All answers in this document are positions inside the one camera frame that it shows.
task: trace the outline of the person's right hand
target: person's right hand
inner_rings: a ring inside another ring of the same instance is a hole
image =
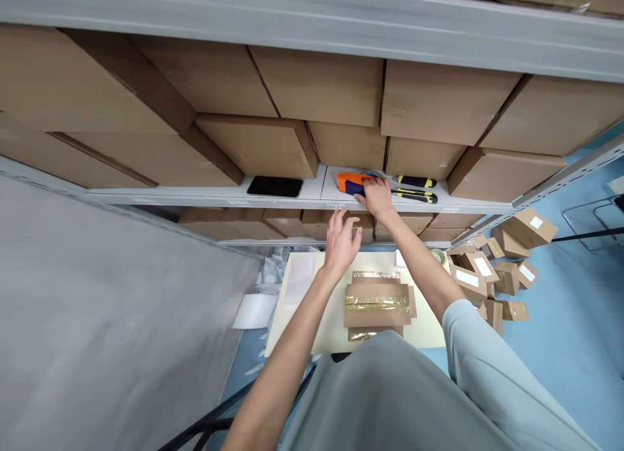
[[[354,197],[382,223],[387,215],[395,211],[394,207],[392,207],[390,183],[386,178],[379,177],[364,180],[364,193],[366,198],[361,194],[355,194]]]

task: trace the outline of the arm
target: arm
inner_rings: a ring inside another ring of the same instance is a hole
[[[366,198],[356,194],[356,199],[388,229],[414,282],[442,324],[449,305],[465,298],[461,288],[394,210],[386,178],[364,181],[364,193]]]
[[[325,263],[282,333],[262,373],[236,414],[224,450],[274,450],[306,371],[320,319],[332,292],[358,254],[362,229],[343,225],[346,209],[335,211],[327,231]]]

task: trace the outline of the forearm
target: forearm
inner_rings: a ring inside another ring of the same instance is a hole
[[[465,298],[461,288],[394,209],[388,210],[378,220],[392,235],[416,286],[442,323],[447,307]]]
[[[224,449],[274,450],[338,279],[321,268],[241,405]]]

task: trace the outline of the white paper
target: white paper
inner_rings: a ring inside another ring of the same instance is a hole
[[[479,268],[479,272],[481,272],[482,276],[489,277],[492,275],[492,271],[489,269],[488,264],[486,263],[485,259],[474,258],[474,263]]]
[[[298,305],[303,300],[314,280],[314,261],[313,253],[297,255],[291,259],[291,271],[284,294],[286,305]]]
[[[530,224],[535,228],[540,228],[543,222],[541,221],[541,218],[533,217],[533,219],[531,219]]]
[[[247,294],[243,297],[233,329],[266,328],[277,302],[277,295]]]
[[[479,278],[472,276],[471,274],[466,274],[465,272],[462,272],[462,271],[456,271],[455,278],[462,282],[469,283],[470,285],[474,285],[475,287],[479,286]]]
[[[535,275],[525,265],[520,266],[520,272],[525,275],[529,282],[533,282],[535,279]]]

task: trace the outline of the hand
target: hand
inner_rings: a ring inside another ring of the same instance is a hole
[[[327,244],[325,246],[326,272],[334,283],[337,283],[353,263],[362,243],[362,228],[359,227],[356,235],[351,239],[353,224],[359,222],[359,217],[349,217],[343,225],[346,209],[334,211],[327,229]]]
[[[395,211],[394,207],[392,207],[390,183],[384,177],[364,180],[364,193],[366,194],[366,198],[361,194],[355,194],[354,197],[362,206],[366,207],[377,220],[384,223],[384,218]]]

